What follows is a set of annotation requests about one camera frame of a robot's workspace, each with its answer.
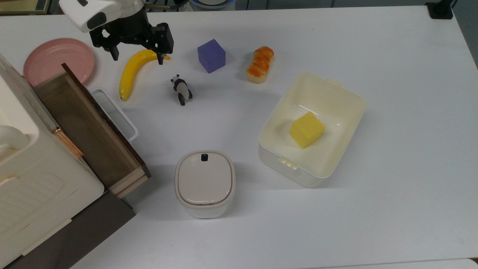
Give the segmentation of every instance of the purple foam block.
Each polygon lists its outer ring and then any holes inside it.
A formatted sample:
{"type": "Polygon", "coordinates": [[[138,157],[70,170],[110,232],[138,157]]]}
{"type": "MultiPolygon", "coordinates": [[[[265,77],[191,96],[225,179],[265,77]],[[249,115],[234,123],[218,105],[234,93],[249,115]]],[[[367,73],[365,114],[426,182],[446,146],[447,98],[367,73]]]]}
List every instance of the purple foam block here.
{"type": "Polygon", "coordinates": [[[197,55],[209,74],[226,65],[226,52],[215,39],[199,46],[197,55]]]}

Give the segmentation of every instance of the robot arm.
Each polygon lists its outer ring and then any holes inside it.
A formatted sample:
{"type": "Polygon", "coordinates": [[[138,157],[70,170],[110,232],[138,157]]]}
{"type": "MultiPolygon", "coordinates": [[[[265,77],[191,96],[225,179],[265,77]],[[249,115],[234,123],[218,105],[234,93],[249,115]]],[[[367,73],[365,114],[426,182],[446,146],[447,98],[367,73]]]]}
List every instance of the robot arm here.
{"type": "Polygon", "coordinates": [[[173,52],[174,41],[167,23],[156,27],[148,22],[144,0],[60,0],[63,12],[73,24],[85,33],[90,33],[95,47],[103,47],[118,60],[117,45],[142,45],[163,57],[173,52]],[[103,36],[106,30],[109,35],[103,36]]]}

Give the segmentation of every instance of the banana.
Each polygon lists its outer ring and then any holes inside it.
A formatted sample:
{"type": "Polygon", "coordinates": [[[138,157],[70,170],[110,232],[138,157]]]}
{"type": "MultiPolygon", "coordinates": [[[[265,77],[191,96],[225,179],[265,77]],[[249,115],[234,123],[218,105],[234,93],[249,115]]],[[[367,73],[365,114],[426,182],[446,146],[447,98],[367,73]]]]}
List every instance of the banana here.
{"type": "Polygon", "coordinates": [[[133,89],[134,78],[140,68],[147,62],[157,59],[158,56],[156,53],[149,49],[142,50],[129,59],[124,67],[123,74],[121,75],[121,80],[119,82],[119,96],[123,101],[128,100],[130,97],[131,90],[133,89]]]}

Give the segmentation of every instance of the toy panda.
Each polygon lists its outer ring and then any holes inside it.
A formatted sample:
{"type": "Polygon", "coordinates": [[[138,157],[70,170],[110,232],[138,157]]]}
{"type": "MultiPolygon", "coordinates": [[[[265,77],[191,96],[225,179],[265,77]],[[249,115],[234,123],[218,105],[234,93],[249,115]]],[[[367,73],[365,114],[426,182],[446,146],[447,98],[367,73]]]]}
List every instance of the toy panda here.
{"type": "Polygon", "coordinates": [[[186,81],[183,79],[179,78],[179,75],[176,75],[171,79],[171,84],[174,85],[174,90],[178,92],[178,98],[179,102],[181,103],[182,106],[184,106],[186,103],[186,100],[190,100],[193,98],[193,94],[191,91],[187,88],[186,81]]]}

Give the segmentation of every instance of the yellow sponge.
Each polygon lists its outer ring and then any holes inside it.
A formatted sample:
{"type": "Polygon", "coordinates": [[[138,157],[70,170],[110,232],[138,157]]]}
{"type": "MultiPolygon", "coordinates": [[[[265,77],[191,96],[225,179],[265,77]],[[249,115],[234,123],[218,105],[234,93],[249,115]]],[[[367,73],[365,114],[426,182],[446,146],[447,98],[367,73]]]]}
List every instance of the yellow sponge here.
{"type": "Polygon", "coordinates": [[[320,137],[325,128],[312,112],[307,112],[292,123],[289,134],[301,148],[306,148],[320,137]]]}

